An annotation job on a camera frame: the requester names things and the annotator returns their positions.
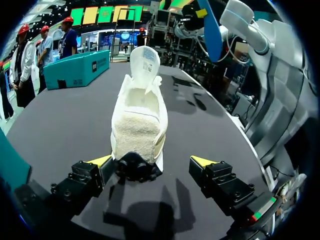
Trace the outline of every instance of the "person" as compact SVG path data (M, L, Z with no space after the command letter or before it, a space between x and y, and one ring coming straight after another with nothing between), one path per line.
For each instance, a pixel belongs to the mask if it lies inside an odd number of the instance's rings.
M128 51L128 44L126 43L126 44L124 45L124 53L126 54L127 51Z
M138 47L145 45L145 38L147 37L145 35L145 29L143 27L140 27L139 31L140 31L140 34L136 36Z
M25 23L18 32L18 47L12 55L9 73L10 83L16 92L17 106L22 108L36 97L31 79L34 47L27 38L29 29L29 25Z
M36 42L36 45L35 45L35 55L37 57L37 61L38 61L38 53L39 53L39 45L41 43L41 40L37 41Z
M62 31L64 31L65 34L62 38L60 59L74 55L77 52L77 33L71 28L72 24L74 24L72 16L68 16L61 24Z
M40 80L40 88L38 94L40 94L43 90L47 88L45 75L44 75L44 67L53 63L54 56L53 56L53 38L52 36L48 35L49 27L47 25L43 26L40 31L41 37L43 38L38 52L38 62L37 66L39 68L39 80Z
M14 115L14 110L8 100L7 82L6 82L5 72L4 72L4 63L2 61L0 61L0 89L1 89L1 96L2 96L4 118L5 118L5 122L7 123L9 119Z

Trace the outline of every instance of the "shoe tongue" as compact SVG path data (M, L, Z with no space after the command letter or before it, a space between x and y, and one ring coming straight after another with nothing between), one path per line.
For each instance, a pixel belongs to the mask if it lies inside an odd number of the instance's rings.
M139 88L146 88L157 76L160 67L158 53L148 46L135 48L130 55L131 75Z

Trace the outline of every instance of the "black pants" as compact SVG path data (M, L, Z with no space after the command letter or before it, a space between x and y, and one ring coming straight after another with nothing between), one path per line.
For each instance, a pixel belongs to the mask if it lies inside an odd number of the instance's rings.
M23 83L22 88L16 91L16 103L18 107L25 108L35 97L34 85L30 76L29 79Z
M8 119L9 117L12 117L12 115L14 114L14 110L12 109L12 106L8 100L7 89L1 89L1 96L4 118Z
M41 70L39 70L39 80L40 80L40 88L38 94L40 94L43 90L47 88L45 75L41 75Z

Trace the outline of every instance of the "colorful banner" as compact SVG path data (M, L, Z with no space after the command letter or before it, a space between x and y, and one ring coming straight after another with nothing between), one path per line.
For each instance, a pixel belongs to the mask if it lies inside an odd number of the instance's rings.
M194 0L172 0L169 10L182 9L185 5L190 4ZM165 6L165 0L160 2L160 9ZM84 12L84 8L74 8L71 10L71 17L73 17L74 26L81 24L94 24L94 23L110 23L119 20L135 20L136 22L141 21L142 13L148 12L148 6L143 5L117 5L117 6L93 6L87 7Z

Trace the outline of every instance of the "shoe label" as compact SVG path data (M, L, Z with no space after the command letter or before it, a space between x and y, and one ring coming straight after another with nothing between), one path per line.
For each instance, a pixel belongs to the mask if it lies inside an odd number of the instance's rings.
M155 59L156 59L155 53L152 50L148 49L148 48L144 48L143 49L142 57L145 58L145 59L148 59L148 60L150 60L152 62L154 62Z
M152 72L152 64L143 61L143 69L151 73Z

